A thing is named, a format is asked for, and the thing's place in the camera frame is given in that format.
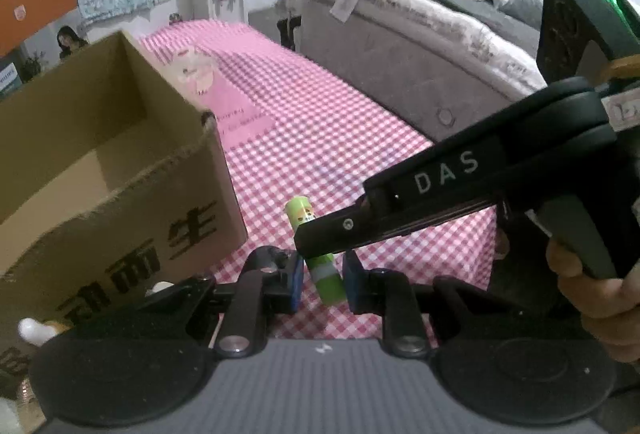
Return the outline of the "person's right hand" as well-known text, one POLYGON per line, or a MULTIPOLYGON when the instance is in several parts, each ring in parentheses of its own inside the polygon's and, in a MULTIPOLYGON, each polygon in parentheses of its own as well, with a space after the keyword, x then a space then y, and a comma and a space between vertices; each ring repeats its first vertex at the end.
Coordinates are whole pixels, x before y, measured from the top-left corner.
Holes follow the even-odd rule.
POLYGON ((551 239, 547 261, 562 295, 582 317, 582 327, 616 362, 639 362, 639 264, 624 279, 593 279, 577 254, 551 239))

